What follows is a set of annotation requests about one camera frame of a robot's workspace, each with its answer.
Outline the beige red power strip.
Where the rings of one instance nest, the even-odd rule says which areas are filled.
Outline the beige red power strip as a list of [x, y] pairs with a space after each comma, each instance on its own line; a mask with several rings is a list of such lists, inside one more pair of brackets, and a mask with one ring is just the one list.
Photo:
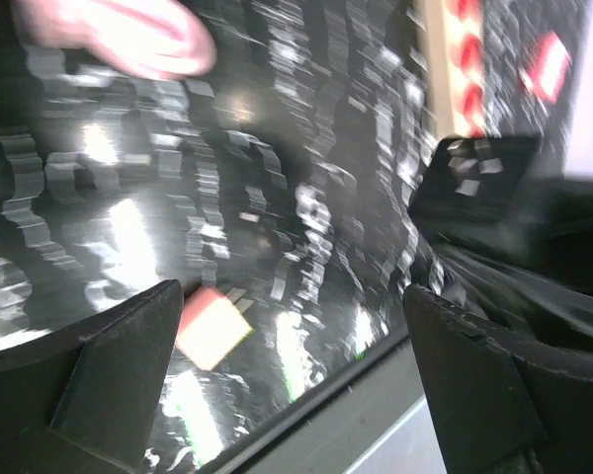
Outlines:
[[436, 136], [484, 134], [482, 3], [424, 0], [417, 6]]

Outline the pink cube plug adapter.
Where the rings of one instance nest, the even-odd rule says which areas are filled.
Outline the pink cube plug adapter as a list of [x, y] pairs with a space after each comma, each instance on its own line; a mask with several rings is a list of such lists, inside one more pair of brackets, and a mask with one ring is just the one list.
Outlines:
[[225, 294], [203, 286], [183, 305], [175, 347], [198, 369], [211, 371], [251, 331], [250, 324]]

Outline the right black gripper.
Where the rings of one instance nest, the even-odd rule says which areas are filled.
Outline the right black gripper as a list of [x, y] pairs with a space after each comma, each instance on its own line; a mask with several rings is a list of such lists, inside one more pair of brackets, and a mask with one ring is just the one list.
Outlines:
[[446, 137], [409, 206], [466, 307], [552, 346], [593, 346], [593, 179], [531, 179], [538, 135]]

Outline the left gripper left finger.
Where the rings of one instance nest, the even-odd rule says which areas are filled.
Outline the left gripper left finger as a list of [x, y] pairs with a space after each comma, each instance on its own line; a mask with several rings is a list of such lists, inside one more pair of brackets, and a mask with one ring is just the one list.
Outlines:
[[182, 305], [164, 280], [0, 351], [0, 473], [138, 472]]

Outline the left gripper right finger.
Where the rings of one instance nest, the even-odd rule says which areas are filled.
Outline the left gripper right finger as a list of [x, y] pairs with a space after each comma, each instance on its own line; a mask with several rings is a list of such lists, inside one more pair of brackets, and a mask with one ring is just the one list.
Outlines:
[[593, 473], [593, 354], [541, 343], [432, 291], [403, 296], [450, 473]]

